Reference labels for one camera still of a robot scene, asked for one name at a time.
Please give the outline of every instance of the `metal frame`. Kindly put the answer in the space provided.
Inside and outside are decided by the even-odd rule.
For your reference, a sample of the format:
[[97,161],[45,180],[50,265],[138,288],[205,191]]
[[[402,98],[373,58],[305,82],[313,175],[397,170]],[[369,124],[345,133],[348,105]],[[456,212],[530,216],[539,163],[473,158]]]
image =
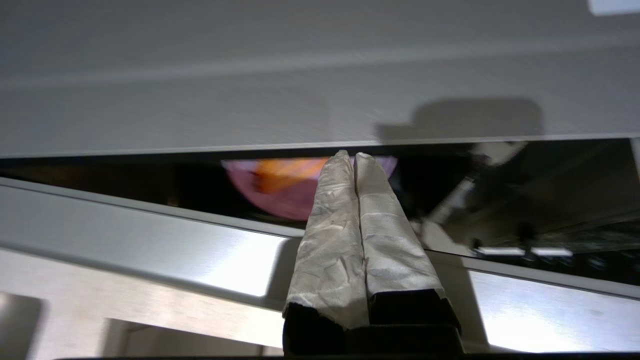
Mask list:
[[[299,229],[0,178],[2,247],[249,305],[282,308],[300,235]],[[471,351],[640,351],[638,287],[438,252],[429,257]],[[547,329],[560,337],[531,341],[548,339]]]
[[2,12],[5,159],[640,136],[640,15],[586,0]]

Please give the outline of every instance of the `stainless steel panel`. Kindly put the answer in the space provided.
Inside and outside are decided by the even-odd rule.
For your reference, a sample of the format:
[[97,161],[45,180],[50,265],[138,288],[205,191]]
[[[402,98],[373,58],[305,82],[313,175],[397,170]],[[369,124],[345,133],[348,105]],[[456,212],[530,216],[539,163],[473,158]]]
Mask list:
[[[286,295],[286,275],[273,286],[271,278],[292,266],[296,239],[9,186],[0,186],[0,199],[0,246],[252,304],[280,307]],[[294,256],[283,265],[287,249]]]
[[[207,222],[205,214],[187,218],[193,213],[0,179],[0,246],[280,309],[295,239]],[[640,351],[638,287],[450,254],[429,257],[467,345]]]
[[640,351],[640,302],[469,272],[491,345],[524,352]]
[[585,0],[1,6],[0,158],[640,136]]

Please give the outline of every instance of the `brushed metal surface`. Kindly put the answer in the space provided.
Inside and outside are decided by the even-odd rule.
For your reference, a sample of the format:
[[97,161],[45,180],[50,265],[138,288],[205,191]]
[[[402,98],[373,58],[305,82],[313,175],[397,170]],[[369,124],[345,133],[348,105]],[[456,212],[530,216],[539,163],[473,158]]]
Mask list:
[[640,351],[640,302],[469,272],[491,345],[524,352]]
[[[281,309],[284,296],[272,289],[277,287],[286,294],[287,276],[290,278],[292,268],[283,267],[282,258],[294,260],[297,247],[292,247],[293,252],[285,251],[290,241],[286,236],[206,222],[204,215],[201,215],[203,220],[195,220],[158,211],[159,208],[166,208],[169,213],[174,211],[169,207],[153,206],[155,211],[150,211],[149,208],[135,208],[139,202],[132,200],[0,180],[2,247],[164,279],[180,287],[195,284],[201,290],[212,289],[207,293],[223,299]],[[49,294],[41,283],[29,282],[35,281],[28,280],[33,276],[39,282],[54,283],[55,286],[50,287],[58,289],[62,298],[70,296],[71,290],[84,294],[76,295],[74,299],[83,304],[83,309],[93,304],[84,304],[84,298],[99,294],[101,300],[104,297],[111,301],[122,296],[113,293],[114,289],[119,291],[115,285],[95,283],[103,281],[100,279],[108,273],[7,251],[0,255],[13,259],[5,259],[4,272],[16,276],[3,279],[1,283],[21,293],[32,287],[33,293]],[[480,348],[640,351],[638,287],[450,254],[428,252],[428,255],[461,319],[463,338],[480,344]],[[28,271],[21,267],[23,264],[28,265]],[[51,267],[69,269],[78,276],[65,282],[66,279],[61,279],[67,270],[47,270]],[[156,304],[162,300],[147,316],[157,317],[163,313],[163,306],[185,304],[184,300],[177,300],[182,299],[182,295],[154,289],[136,295],[136,286],[127,288],[128,296],[136,297],[137,304]],[[202,306],[200,297],[193,301]],[[137,307],[127,306],[126,309],[130,315],[139,311]],[[191,318],[181,318],[180,314],[184,315],[181,311],[167,310],[172,315],[163,319],[198,328],[209,326],[208,323],[194,324],[195,320]],[[276,319],[279,321],[277,326],[281,326],[279,314],[272,318],[269,326],[275,326]],[[253,326],[247,331],[258,336]]]
[[[0,186],[0,199],[0,246],[178,281],[252,304],[269,305],[271,277],[291,241],[9,186]],[[271,297],[285,295],[287,286]]]
[[640,136],[585,0],[0,6],[0,158]]
[[116,356],[105,350],[117,320],[272,347],[282,344],[281,309],[6,249],[0,249],[0,274],[0,291],[42,301],[29,360]]

